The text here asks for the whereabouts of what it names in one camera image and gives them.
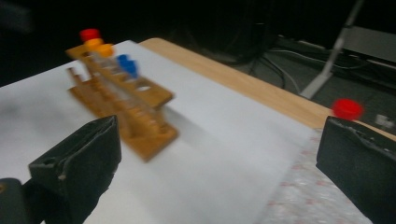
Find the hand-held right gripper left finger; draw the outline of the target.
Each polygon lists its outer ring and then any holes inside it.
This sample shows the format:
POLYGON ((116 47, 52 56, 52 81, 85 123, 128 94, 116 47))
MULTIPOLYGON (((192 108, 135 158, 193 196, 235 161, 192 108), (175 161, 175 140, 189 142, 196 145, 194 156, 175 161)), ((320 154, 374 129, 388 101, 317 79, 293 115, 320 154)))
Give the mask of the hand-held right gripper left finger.
POLYGON ((83 224, 121 161, 118 119, 91 121, 29 164, 34 221, 83 224))

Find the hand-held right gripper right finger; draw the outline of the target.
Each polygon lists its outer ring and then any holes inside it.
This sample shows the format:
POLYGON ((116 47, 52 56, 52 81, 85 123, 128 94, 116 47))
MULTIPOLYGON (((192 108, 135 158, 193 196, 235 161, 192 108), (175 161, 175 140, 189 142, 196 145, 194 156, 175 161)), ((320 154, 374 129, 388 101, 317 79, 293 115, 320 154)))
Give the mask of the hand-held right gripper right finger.
POLYGON ((396 224, 396 141, 359 123, 328 117, 317 167, 374 224, 396 224))

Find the red cap test tube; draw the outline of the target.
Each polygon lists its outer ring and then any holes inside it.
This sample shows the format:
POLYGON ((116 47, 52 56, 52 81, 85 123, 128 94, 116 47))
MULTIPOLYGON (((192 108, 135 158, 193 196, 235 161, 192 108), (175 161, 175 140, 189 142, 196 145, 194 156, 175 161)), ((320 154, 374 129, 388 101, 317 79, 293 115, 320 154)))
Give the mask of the red cap test tube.
POLYGON ((81 30, 79 32, 79 37, 82 42, 86 42, 92 39, 101 38, 101 34, 98 29, 95 28, 88 28, 81 30))
POLYGON ((340 119, 359 119, 363 111, 364 109, 361 104, 347 98, 337 99, 332 104, 332 114, 340 119))

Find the clear plastic test tube rack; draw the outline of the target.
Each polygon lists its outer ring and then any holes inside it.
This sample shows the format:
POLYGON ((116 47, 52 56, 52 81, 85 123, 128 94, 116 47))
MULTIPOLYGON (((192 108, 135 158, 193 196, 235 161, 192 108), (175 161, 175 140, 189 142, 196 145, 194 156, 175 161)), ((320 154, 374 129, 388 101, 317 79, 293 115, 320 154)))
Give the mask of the clear plastic test tube rack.
POLYGON ((321 129, 315 129, 255 224, 373 224, 316 167, 321 129))

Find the wooden test tube rack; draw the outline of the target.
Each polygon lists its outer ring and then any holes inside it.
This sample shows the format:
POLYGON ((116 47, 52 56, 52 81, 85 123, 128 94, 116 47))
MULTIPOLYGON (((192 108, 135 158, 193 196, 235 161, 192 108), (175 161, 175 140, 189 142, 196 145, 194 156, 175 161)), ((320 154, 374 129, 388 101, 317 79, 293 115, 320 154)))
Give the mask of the wooden test tube rack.
POLYGON ((83 45, 66 53, 89 74, 82 78, 70 68, 74 82, 70 93, 98 118, 117 116, 121 139, 143 161, 151 160, 177 138, 177 129, 163 116, 163 107, 174 98, 172 92, 148 78, 133 78, 130 61, 100 59, 83 45))

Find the orange cap test tube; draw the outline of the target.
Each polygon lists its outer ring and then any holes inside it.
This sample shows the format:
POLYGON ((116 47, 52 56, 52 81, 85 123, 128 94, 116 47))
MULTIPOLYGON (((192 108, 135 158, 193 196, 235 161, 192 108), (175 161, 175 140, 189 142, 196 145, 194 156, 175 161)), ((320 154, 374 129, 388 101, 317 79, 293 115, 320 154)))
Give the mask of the orange cap test tube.
POLYGON ((84 42, 84 47, 87 51, 97 51, 102 45, 104 41, 102 38, 92 38, 84 42))
POLYGON ((113 54, 114 50, 111 44, 102 44, 95 49, 96 62, 110 75, 114 75, 113 54))

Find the white plug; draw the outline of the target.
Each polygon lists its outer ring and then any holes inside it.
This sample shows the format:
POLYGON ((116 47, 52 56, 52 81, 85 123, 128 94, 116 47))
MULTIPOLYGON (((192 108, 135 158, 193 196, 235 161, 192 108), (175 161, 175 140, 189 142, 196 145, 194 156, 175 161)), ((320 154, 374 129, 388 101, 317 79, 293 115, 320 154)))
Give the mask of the white plug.
POLYGON ((380 125, 382 128, 391 129, 394 126, 394 122, 384 115, 377 115, 375 117, 375 123, 380 125))

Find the white table mat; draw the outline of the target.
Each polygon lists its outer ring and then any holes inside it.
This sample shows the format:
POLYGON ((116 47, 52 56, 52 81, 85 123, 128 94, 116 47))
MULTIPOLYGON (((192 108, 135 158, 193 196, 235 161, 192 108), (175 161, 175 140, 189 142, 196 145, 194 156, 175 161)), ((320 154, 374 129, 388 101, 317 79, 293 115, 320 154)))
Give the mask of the white table mat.
MULTIPOLYGON (((255 224, 311 129, 134 42, 116 46, 170 90, 164 114, 178 138, 151 161, 122 151, 85 224, 255 224)), ((0 178, 92 119, 69 93, 65 66, 0 88, 0 178)))

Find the white metal desk frame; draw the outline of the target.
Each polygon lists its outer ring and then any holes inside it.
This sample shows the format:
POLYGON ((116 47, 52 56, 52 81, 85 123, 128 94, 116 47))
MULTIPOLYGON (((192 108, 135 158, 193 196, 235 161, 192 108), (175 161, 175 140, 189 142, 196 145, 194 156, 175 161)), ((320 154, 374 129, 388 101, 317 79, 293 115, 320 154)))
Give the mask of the white metal desk frame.
POLYGON ((396 63, 396 34, 386 33, 362 25, 355 25, 366 0, 356 0, 346 22, 343 25, 332 47, 329 59, 322 71, 302 90, 301 96, 311 99, 332 77, 332 69, 342 49, 348 49, 377 59, 396 63))

